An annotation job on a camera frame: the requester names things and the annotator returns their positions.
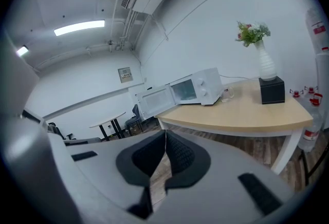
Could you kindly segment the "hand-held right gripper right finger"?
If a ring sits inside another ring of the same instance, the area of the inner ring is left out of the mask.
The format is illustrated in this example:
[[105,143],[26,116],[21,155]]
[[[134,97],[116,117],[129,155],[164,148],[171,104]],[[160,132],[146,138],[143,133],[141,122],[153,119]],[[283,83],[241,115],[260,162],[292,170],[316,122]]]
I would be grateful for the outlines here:
[[294,195],[293,189],[271,169],[231,145],[183,132],[176,134],[204,148],[210,167],[195,185],[169,189],[153,214],[155,224],[250,224],[263,217],[238,177],[255,174],[282,203]]

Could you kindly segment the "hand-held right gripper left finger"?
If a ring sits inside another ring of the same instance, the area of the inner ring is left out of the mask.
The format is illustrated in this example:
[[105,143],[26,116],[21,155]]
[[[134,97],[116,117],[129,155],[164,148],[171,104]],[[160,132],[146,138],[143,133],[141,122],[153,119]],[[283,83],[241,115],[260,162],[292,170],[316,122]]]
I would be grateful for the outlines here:
[[79,224],[148,222],[153,214],[150,179],[165,152],[164,130],[74,146],[49,140]]

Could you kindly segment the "clear glass mug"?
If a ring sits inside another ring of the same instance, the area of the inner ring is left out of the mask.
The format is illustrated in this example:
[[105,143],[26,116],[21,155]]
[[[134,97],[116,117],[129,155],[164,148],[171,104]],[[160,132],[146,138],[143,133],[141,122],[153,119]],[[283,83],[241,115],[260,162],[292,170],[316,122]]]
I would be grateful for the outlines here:
[[234,97],[234,90],[231,86],[225,86],[221,94],[221,101],[228,102]]

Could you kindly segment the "white microwave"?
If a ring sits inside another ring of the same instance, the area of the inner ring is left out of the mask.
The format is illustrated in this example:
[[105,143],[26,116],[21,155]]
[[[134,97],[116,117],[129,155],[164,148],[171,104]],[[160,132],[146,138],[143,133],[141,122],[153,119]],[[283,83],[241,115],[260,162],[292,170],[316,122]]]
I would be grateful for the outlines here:
[[209,68],[136,95],[144,119],[182,104],[213,105],[224,86],[217,68]]

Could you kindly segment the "round white table black legs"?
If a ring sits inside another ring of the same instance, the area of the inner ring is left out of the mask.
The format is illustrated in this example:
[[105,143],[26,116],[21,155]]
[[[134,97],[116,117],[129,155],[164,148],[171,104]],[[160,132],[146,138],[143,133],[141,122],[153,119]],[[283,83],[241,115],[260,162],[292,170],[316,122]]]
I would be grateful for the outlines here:
[[106,141],[109,141],[110,136],[108,136],[106,134],[103,125],[110,122],[111,125],[112,125],[112,128],[115,131],[114,136],[117,136],[119,139],[125,138],[124,133],[123,133],[123,130],[121,129],[121,127],[120,127],[120,125],[118,123],[118,118],[121,117],[121,116],[123,116],[124,114],[126,114],[125,111],[120,112],[120,113],[118,113],[116,115],[111,116],[110,118],[107,118],[105,120],[102,120],[101,122],[98,122],[96,124],[93,124],[93,125],[89,126],[89,128],[99,127],[100,130],[101,130],[101,132],[102,132],[102,134],[103,134],[103,136],[104,136],[104,138],[105,138],[105,140]]

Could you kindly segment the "wooden table with white legs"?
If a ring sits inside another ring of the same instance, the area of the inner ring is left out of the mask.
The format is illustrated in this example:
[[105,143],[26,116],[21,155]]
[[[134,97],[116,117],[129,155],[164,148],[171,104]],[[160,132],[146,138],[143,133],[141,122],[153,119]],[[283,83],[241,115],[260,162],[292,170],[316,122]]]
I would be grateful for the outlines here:
[[178,105],[156,115],[161,128],[180,126],[201,132],[238,137],[285,138],[271,169],[280,174],[292,157],[303,129],[312,124],[309,112],[291,96],[284,103],[261,102],[257,81],[232,83],[234,97],[211,106]]

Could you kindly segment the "black office chair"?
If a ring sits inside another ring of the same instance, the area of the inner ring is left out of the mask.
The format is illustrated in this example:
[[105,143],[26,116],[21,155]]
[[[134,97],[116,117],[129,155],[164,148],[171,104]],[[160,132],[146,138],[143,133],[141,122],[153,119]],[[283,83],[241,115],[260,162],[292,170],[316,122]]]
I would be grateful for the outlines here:
[[62,133],[60,132],[59,128],[53,122],[48,123],[47,130],[51,133],[59,135],[63,140],[75,140],[75,138],[73,137],[73,134],[69,134],[66,137],[64,137],[62,135]]

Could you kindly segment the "dark blue chair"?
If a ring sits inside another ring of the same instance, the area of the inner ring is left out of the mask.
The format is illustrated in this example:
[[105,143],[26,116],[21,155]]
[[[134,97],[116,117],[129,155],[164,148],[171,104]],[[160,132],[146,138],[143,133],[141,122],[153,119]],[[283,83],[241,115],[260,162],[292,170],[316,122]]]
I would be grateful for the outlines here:
[[138,108],[137,104],[134,105],[134,107],[132,109],[132,112],[133,112],[134,116],[131,117],[130,119],[128,119],[125,122],[125,127],[128,130],[128,133],[129,133],[130,136],[133,135],[131,130],[130,130],[130,128],[133,124],[136,124],[137,127],[143,132],[143,128],[142,128],[142,125],[141,125],[141,117],[140,117],[139,108]]

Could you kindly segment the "black tissue box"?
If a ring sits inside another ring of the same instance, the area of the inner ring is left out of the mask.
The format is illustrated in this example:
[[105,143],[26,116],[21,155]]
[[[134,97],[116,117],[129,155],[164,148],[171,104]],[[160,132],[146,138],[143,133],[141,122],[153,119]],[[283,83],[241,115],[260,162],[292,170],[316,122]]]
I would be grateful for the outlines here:
[[259,78],[262,104],[278,104],[285,102],[284,81],[276,76],[271,81]]

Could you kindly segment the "white ribbed vase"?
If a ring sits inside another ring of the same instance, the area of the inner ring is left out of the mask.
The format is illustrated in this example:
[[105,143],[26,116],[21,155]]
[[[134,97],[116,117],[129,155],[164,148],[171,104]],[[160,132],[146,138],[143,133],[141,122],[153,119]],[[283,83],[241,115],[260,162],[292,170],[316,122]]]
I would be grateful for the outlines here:
[[276,66],[266,51],[263,40],[254,43],[259,56],[259,73],[263,81],[272,81],[277,77]]

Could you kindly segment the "white water dispenser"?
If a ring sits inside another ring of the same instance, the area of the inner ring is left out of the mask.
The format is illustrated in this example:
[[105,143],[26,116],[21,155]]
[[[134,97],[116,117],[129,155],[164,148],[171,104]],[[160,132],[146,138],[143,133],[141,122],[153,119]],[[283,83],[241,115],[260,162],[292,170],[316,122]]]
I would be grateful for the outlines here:
[[323,129],[329,130],[329,52],[316,54],[318,93],[322,94],[320,111]]

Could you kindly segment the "long ceiling light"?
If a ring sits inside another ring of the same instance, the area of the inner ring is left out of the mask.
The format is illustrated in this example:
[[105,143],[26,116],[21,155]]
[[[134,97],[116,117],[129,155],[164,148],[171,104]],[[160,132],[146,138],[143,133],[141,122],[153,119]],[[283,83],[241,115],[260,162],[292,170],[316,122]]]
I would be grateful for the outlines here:
[[80,31],[80,30],[103,28],[103,27],[105,27],[105,20],[97,20],[97,21],[76,23],[76,24],[65,26],[65,27],[61,27],[61,28],[55,29],[54,33],[56,36],[61,36],[64,34],[76,32],[76,31]]
[[25,55],[26,53],[28,53],[28,51],[29,51],[28,47],[24,45],[24,46],[22,46],[20,49],[18,49],[18,50],[16,51],[16,54],[17,54],[19,57],[21,57],[21,56]]

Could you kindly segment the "white ceiling pipes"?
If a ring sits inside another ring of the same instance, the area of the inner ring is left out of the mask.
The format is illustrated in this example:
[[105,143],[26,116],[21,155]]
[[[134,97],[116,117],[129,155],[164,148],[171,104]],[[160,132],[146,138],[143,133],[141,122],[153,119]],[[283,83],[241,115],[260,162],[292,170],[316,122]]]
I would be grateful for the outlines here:
[[128,45],[133,49],[146,20],[149,17],[153,17],[156,11],[152,15],[138,13],[131,9],[123,8],[121,1],[114,0],[114,6],[111,10],[111,26],[108,40],[110,51],[122,50]]

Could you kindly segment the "grey electrical wall panel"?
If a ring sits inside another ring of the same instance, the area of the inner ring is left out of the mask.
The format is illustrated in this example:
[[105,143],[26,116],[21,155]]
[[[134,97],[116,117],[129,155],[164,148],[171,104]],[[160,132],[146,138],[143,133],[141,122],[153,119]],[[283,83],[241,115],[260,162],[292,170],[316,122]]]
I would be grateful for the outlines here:
[[131,69],[129,67],[119,68],[118,69],[118,74],[119,74],[119,78],[120,78],[121,83],[133,81],[132,72],[131,72]]

